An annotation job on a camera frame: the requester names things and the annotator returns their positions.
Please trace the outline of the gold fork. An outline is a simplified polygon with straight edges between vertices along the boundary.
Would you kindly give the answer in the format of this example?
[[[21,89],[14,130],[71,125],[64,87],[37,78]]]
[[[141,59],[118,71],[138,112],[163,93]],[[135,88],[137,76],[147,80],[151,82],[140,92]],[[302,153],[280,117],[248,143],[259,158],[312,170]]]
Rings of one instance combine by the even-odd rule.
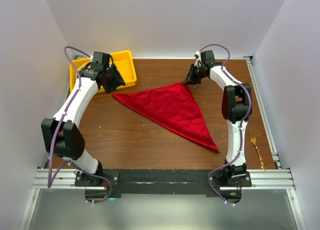
[[[258,155],[258,159],[259,159],[259,163],[260,163],[260,168],[262,170],[266,170],[267,167],[266,167],[266,165],[265,165],[265,163],[263,161],[263,158],[262,158],[262,156],[261,156],[261,154],[259,152],[258,146],[257,146],[257,139],[256,139],[255,132],[251,131],[249,137],[250,137],[251,143],[254,145],[254,147],[256,149],[256,152],[257,152],[257,155]]]

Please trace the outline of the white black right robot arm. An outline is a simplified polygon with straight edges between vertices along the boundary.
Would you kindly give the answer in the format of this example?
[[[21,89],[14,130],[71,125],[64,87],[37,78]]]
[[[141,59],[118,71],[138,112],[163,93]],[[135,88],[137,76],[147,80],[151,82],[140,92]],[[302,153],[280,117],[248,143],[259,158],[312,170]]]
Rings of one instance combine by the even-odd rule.
[[[195,63],[191,65],[183,83],[200,84],[205,77],[216,82],[223,90],[221,112],[228,127],[225,164],[210,173],[209,178],[228,186],[235,186],[247,173],[245,134],[252,113],[251,86],[232,76],[223,63],[216,61],[212,50],[196,52]]]

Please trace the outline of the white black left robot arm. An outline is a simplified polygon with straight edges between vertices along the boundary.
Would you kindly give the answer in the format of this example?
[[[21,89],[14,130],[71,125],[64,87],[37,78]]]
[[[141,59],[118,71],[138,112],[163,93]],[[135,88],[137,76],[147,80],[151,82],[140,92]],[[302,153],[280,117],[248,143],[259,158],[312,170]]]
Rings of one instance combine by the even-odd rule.
[[[124,85],[112,55],[94,52],[81,70],[74,67],[75,85],[63,106],[52,118],[45,118],[41,130],[48,158],[48,187],[56,173],[52,172],[53,157],[64,159],[80,171],[80,176],[92,186],[106,183],[102,164],[85,149],[85,139],[79,130],[81,118],[92,97],[103,88],[111,93]]]

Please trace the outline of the red cloth napkin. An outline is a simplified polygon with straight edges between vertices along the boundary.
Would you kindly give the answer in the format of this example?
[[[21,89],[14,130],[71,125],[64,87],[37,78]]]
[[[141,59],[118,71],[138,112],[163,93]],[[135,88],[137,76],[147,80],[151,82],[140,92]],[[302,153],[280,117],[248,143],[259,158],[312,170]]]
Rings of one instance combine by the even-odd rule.
[[[218,153],[202,112],[188,85],[182,82],[112,97],[170,132]]]

